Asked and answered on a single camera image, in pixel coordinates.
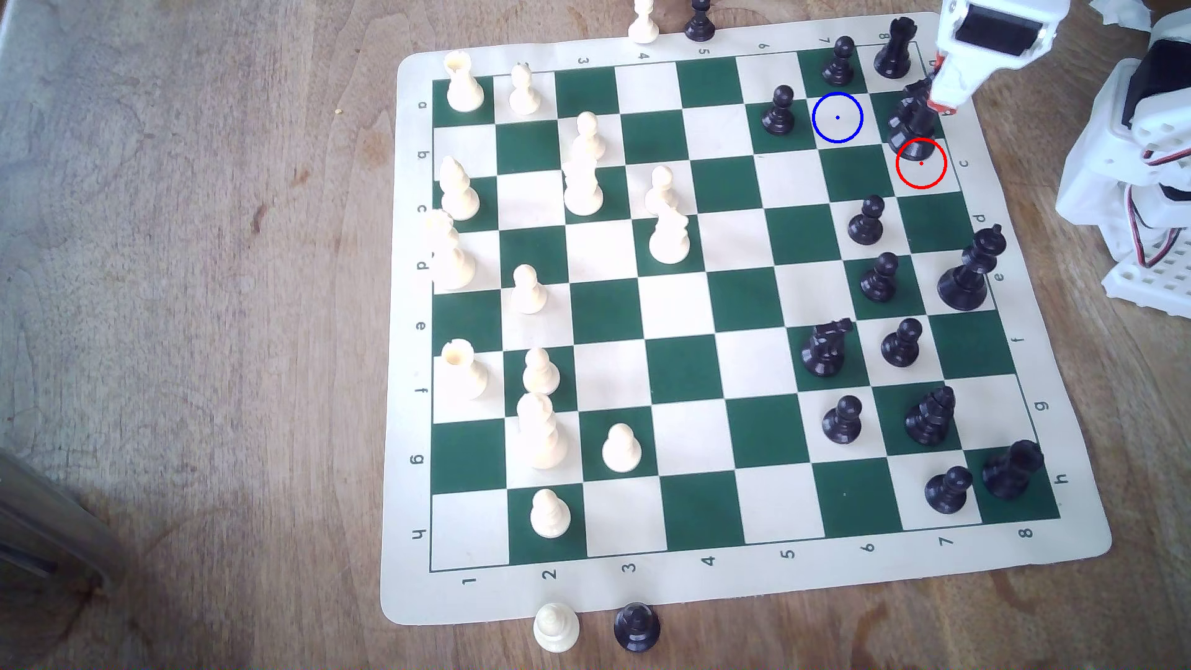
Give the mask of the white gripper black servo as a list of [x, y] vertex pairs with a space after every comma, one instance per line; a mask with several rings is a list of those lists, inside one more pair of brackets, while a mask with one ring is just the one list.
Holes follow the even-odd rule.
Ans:
[[1070, 1], [944, 1], [929, 107], [954, 114], [992, 69], [1019, 69], [1050, 52]]

